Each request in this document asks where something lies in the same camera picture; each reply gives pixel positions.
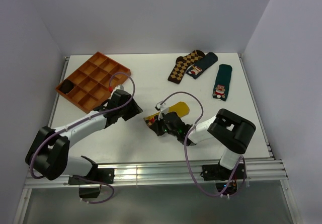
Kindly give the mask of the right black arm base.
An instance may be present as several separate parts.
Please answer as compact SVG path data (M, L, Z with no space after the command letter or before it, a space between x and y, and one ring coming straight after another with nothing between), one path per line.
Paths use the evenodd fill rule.
M225 181L225 183L215 184L216 189L220 192L227 186L227 189L223 194L232 195L238 191L237 180L245 181L247 177L244 164L238 164L231 181L227 184L232 172L233 170L226 169L219 164L202 165L200 176L204 181Z

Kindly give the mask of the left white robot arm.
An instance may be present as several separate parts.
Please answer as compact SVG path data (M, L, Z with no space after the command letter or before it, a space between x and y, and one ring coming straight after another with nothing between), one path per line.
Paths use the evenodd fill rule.
M88 157L71 157L69 149L87 136L106 129L119 118L124 121L142 113L133 96L125 90L115 90L110 99L96 107L85 117L56 129L39 129L25 157L31 175L38 171L39 178L55 180L62 174L80 176L86 183L98 177L98 164Z

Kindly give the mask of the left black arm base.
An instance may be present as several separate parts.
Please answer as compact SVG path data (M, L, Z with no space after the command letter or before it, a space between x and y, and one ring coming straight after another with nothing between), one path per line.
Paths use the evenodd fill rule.
M78 195L80 200L88 204L100 204L110 200L115 193L113 168L98 168L90 171L86 176L71 175L68 178L68 185L78 186ZM103 193L103 187L108 187L110 194L102 200L99 200Z

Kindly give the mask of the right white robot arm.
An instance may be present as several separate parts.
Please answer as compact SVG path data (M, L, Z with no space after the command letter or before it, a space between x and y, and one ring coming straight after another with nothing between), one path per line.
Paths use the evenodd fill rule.
M225 149L219 161L218 174L225 179L235 173L235 165L246 152L256 131L252 122L227 109L220 109L214 117L195 125L185 124L176 112L154 116L146 123L157 136L172 135L186 146L205 140L219 141Z

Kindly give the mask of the yellow sock with character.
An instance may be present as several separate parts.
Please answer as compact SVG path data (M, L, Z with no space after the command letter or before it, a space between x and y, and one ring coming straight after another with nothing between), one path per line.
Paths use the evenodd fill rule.
M189 114L190 109L186 103L178 102L169 107L168 113L170 112L176 112L179 117L184 117ZM158 120L158 111L153 115L144 117L143 120L151 130L158 131L161 129L161 120Z

